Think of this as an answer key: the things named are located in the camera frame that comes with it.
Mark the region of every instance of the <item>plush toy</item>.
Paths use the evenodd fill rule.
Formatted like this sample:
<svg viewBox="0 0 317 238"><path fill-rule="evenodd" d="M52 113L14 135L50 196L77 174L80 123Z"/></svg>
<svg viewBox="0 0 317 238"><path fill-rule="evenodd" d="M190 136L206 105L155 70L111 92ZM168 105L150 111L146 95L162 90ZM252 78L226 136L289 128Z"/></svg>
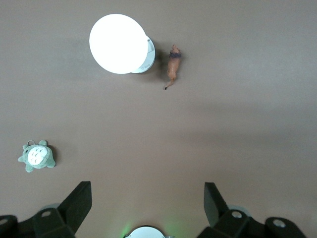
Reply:
<svg viewBox="0 0 317 238"><path fill-rule="evenodd" d="M46 166L53 168L55 166L52 150L47 144L46 140L41 140L38 145L33 140L29 140L26 145L23 145L23 155L18 161L26 164L27 172L32 172L34 168L41 169Z"/></svg>

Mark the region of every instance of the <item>gray surface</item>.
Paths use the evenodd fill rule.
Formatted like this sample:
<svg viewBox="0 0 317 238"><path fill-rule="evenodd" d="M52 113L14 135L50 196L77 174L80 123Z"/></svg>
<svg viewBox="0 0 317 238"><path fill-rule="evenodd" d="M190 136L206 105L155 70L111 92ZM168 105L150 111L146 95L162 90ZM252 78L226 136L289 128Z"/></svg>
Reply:
<svg viewBox="0 0 317 238"><path fill-rule="evenodd" d="M0 214L22 221L90 180L77 237L138 225L196 237L204 182L260 221L317 237L317 1L2 0ZM103 70L89 50L110 13L138 21L161 60L141 75ZM164 91L167 54L183 52ZM28 140L57 166L28 174Z"/></svg>

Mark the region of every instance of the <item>black metal bracket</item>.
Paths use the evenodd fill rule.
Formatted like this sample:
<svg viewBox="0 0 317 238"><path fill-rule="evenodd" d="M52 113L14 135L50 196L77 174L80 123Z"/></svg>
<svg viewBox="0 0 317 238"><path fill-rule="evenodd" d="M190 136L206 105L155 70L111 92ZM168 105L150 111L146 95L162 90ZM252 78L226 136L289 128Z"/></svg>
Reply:
<svg viewBox="0 0 317 238"><path fill-rule="evenodd" d="M306 238L291 221L267 218L261 224L239 210L230 210L213 182L205 183L204 209L210 227L198 238Z"/></svg>
<svg viewBox="0 0 317 238"><path fill-rule="evenodd" d="M91 183L83 181L57 208L20 223L13 215L0 216L0 238L74 238L91 206Z"/></svg>

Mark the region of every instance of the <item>silver screw head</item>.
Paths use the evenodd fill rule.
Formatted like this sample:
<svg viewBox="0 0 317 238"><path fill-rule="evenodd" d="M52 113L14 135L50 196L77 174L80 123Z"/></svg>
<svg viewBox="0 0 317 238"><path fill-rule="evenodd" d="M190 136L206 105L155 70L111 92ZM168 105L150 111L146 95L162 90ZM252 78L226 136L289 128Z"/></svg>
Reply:
<svg viewBox="0 0 317 238"><path fill-rule="evenodd" d="M234 218L242 218L242 214L238 211L234 211L231 213Z"/></svg>
<svg viewBox="0 0 317 238"><path fill-rule="evenodd" d="M285 228L286 227L285 223L283 221L281 221L280 219L274 219L273 223L277 227L281 227L281 228Z"/></svg>

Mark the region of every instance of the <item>light bulb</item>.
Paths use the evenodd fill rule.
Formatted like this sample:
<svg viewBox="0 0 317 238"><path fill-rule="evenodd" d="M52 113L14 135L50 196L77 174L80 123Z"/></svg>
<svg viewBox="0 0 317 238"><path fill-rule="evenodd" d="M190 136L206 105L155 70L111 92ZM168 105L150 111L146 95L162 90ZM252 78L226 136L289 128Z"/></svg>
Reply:
<svg viewBox="0 0 317 238"><path fill-rule="evenodd" d="M99 19L90 32L89 45L96 62L112 73L144 72L155 58L154 45L142 27L122 14Z"/></svg>

